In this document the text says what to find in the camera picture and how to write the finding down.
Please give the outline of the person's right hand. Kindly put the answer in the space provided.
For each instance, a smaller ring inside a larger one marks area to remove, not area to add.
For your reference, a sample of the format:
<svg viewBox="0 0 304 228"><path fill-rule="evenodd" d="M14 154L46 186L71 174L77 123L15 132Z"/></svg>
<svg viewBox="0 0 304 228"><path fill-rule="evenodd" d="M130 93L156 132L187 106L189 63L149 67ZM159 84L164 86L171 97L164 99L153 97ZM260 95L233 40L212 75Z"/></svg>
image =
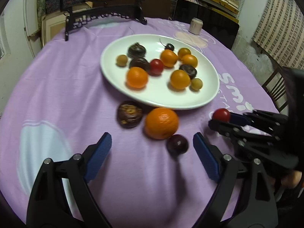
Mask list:
<svg viewBox="0 0 304 228"><path fill-rule="evenodd" d="M302 172L300 171L292 171L288 176L283 179L274 179L272 177L268 177L272 190L275 190L275 184L280 182L282 186L287 188L295 188L301 181Z"/></svg>

